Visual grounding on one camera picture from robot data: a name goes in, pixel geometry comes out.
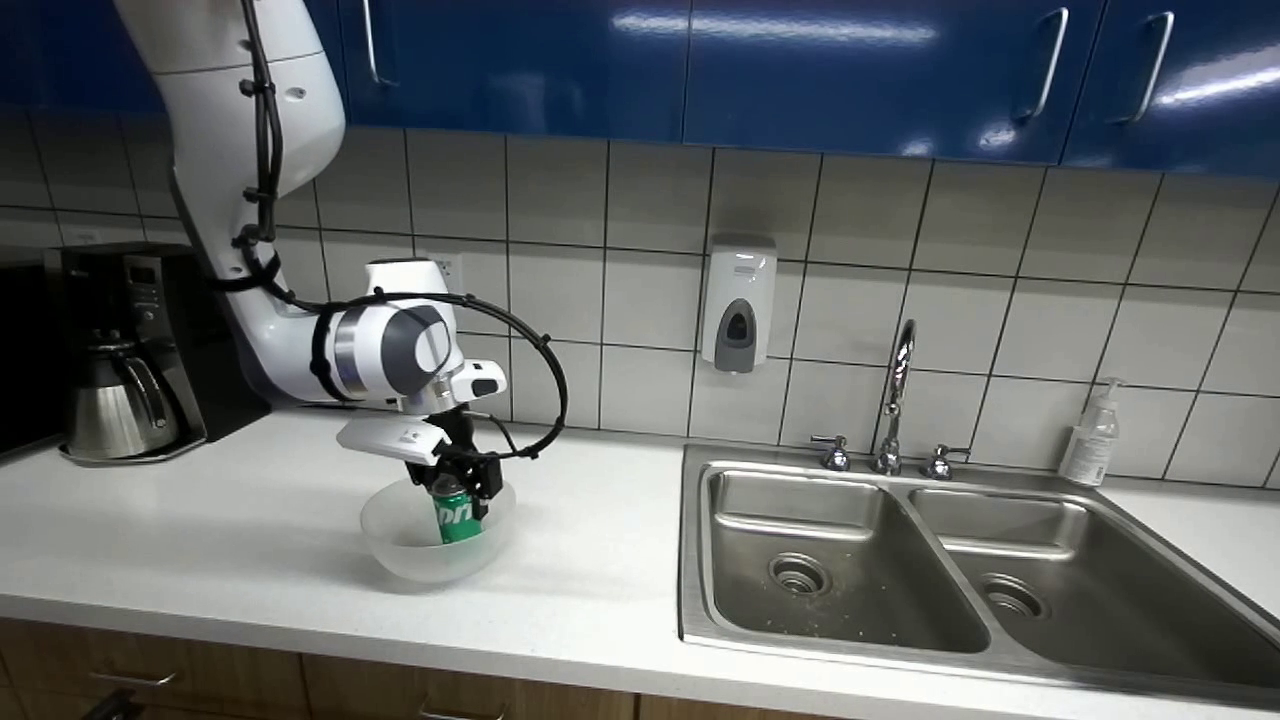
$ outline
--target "stainless steel sink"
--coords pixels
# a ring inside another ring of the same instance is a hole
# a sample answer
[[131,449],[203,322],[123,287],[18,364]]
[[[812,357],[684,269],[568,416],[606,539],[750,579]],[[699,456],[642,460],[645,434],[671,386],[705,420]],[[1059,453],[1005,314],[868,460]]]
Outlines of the stainless steel sink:
[[778,637],[982,651],[989,631],[880,484],[715,471],[709,592],[723,625]]
[[722,456],[684,456],[693,643],[1280,708],[1277,618],[1089,487]]

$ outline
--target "dish soap bottle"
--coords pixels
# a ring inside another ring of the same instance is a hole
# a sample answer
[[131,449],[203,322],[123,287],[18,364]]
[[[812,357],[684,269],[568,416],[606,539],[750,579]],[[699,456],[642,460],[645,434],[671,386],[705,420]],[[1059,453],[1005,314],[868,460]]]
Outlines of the dish soap bottle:
[[1094,487],[1103,484],[1116,439],[1122,439],[1116,379],[1103,379],[1103,386],[1089,401],[1089,408],[1074,423],[1074,439],[1065,460],[1058,462],[1058,474],[1094,484]]

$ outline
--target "cabinet door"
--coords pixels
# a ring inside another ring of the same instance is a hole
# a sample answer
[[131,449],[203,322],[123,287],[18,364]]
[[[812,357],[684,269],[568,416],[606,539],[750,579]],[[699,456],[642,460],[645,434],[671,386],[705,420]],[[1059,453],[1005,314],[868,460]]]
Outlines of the cabinet door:
[[687,138],[1058,160],[1099,0],[696,0]]
[[669,695],[645,695],[642,720],[812,720],[794,711],[758,711],[758,708],[732,708],[732,705],[687,705]]
[[305,660],[317,720],[634,720],[636,695],[523,683],[495,676],[421,671],[355,660]]
[[684,26],[684,0],[370,0],[339,11],[355,122],[682,135],[684,36],[630,26]]
[[160,116],[160,91],[110,0],[6,0],[24,33],[21,94],[37,107]]
[[37,26],[33,0],[0,0],[0,107],[37,104]]
[[18,708],[18,695],[14,688],[0,678],[0,720],[24,720],[21,708]]
[[[84,720],[99,695],[24,695],[27,715],[40,720]],[[191,708],[148,708],[145,720],[244,720],[244,715],[212,715],[212,711],[191,711]]]
[[1280,2],[1116,0],[1067,164],[1280,176]]
[[113,688],[138,688],[148,708],[309,715],[302,660],[283,651],[54,625],[0,625],[0,651],[21,701],[65,695],[91,705]]

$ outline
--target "faucet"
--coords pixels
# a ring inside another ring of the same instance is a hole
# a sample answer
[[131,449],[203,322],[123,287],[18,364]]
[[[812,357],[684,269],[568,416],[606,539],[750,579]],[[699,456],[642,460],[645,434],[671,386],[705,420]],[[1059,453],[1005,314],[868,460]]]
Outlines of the faucet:
[[915,348],[915,321],[903,322],[897,337],[897,348],[888,357],[888,386],[880,404],[880,432],[871,445],[871,468],[897,474],[903,468],[902,456],[902,423],[903,423],[903,390],[910,390],[910,373],[911,373],[911,348]]

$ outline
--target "white countertop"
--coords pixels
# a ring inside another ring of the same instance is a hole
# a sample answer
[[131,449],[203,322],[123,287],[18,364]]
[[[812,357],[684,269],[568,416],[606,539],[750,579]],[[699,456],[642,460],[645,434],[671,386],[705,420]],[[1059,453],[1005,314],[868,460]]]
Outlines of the white countertop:
[[[0,615],[829,715],[1268,715],[682,643],[676,445],[564,434],[508,462],[517,545],[464,583],[409,592],[355,520],[402,468],[335,449],[335,426],[276,410],[158,468],[6,462]],[[1280,496],[1110,496],[1280,615]]]

